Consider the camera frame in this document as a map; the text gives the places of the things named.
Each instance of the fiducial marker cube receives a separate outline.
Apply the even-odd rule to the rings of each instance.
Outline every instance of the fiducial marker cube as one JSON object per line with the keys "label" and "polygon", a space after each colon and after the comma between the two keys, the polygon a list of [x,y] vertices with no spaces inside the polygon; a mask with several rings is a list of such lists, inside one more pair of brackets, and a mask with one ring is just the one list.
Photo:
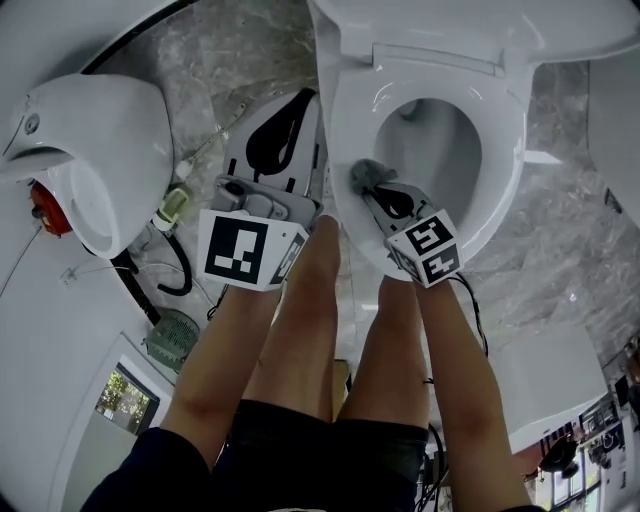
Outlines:
{"label": "fiducial marker cube", "polygon": [[398,267],[425,288],[462,269],[456,229],[445,210],[387,239]]}
{"label": "fiducial marker cube", "polygon": [[294,222],[201,210],[197,275],[249,290],[280,288],[308,237]]}

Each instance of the window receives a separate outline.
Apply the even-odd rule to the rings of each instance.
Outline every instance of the window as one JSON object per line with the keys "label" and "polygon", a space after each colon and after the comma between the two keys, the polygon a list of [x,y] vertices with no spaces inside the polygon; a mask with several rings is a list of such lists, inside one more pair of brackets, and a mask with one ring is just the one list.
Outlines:
{"label": "window", "polygon": [[151,423],[160,399],[118,363],[96,404],[96,411],[116,425],[140,435]]}

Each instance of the white toilet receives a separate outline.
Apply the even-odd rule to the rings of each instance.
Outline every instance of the white toilet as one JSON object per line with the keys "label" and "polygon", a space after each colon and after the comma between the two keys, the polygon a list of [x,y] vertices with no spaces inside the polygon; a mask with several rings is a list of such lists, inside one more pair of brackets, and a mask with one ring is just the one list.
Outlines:
{"label": "white toilet", "polygon": [[120,254],[169,185],[173,144],[160,89],[118,75],[68,75],[14,110],[0,184],[34,178],[96,256]]}
{"label": "white toilet", "polygon": [[449,213],[463,261],[495,233],[522,170],[535,68],[640,43],[633,0],[309,0],[331,183],[351,241],[408,280],[350,187],[363,158]]}

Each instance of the toilet hinge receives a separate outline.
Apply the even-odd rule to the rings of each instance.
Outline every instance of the toilet hinge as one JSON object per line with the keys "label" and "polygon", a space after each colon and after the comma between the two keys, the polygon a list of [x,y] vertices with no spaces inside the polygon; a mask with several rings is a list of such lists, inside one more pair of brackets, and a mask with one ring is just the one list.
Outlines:
{"label": "toilet hinge", "polygon": [[421,48],[410,48],[408,46],[395,46],[376,43],[373,45],[373,66],[374,68],[382,64],[385,59],[404,59],[444,66],[454,66],[477,71],[490,76],[504,76],[504,70],[491,62],[463,57],[453,53],[439,52],[435,50],[424,50]]}

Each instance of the toilet lid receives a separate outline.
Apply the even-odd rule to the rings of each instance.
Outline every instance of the toilet lid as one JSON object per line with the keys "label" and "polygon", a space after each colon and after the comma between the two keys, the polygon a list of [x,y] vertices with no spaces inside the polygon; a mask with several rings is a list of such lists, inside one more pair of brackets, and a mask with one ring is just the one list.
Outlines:
{"label": "toilet lid", "polygon": [[640,40],[632,0],[311,0],[341,33],[344,55],[382,43],[502,64],[582,60],[619,53]]}

